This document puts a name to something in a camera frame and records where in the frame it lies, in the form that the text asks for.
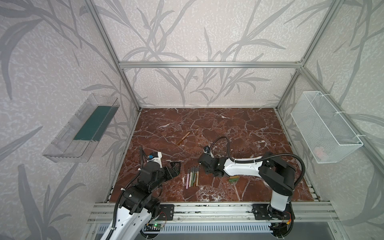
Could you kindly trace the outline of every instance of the black mounting plate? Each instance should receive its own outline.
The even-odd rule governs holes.
[[[269,203],[252,204],[252,213],[255,216],[255,220],[283,220],[283,218],[284,220],[289,220],[289,213],[291,214],[291,218],[295,219],[295,215],[293,214],[290,204],[286,205],[283,215],[280,215],[281,213],[271,215],[268,212],[268,206]]]
[[[175,209],[174,204],[160,204],[160,215],[155,220],[156,221],[173,220],[174,209]]]

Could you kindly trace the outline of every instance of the transparent plastic bin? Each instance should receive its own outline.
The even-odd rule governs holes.
[[[44,150],[43,156],[53,162],[88,162],[119,106],[116,97],[91,94]]]
[[[319,91],[303,92],[291,115],[318,163],[338,162],[363,145]]]

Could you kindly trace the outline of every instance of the leaf pattern wallpaper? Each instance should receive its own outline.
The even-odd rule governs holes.
[[[298,61],[331,1],[95,3],[120,61]],[[275,106],[293,71],[125,69],[148,107]]]
[[[78,239],[102,202],[136,108],[82,1],[0,1],[0,239]],[[87,163],[45,147],[89,94],[120,107]]]
[[[344,1],[306,67],[383,153],[384,1]],[[361,150],[317,164],[290,115],[303,91],[301,76],[279,110],[322,200],[330,200],[349,238],[384,234],[384,178]]]

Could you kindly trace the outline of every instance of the pink marker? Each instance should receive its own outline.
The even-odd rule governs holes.
[[[188,185],[189,185],[189,169],[188,169],[188,174],[187,174],[187,189],[188,189]]]

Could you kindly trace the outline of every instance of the red marble surface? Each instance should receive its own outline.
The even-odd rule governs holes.
[[[190,131],[188,137],[176,143]],[[137,173],[139,146],[149,154],[162,152],[162,164],[182,161],[181,173],[163,184],[162,202],[195,201],[270,201],[272,190],[259,177],[240,176],[230,184],[227,177],[219,178],[199,171],[199,186],[185,188],[187,171],[198,166],[203,147],[220,136],[231,141],[231,156],[248,158],[272,153],[292,152],[277,116],[272,108],[198,108],[198,109],[144,109],[121,167],[110,201],[115,202],[124,187]],[[226,155],[226,141],[214,147],[215,156]],[[300,168],[292,158],[285,158]],[[295,189],[293,201],[313,201],[303,180]]]

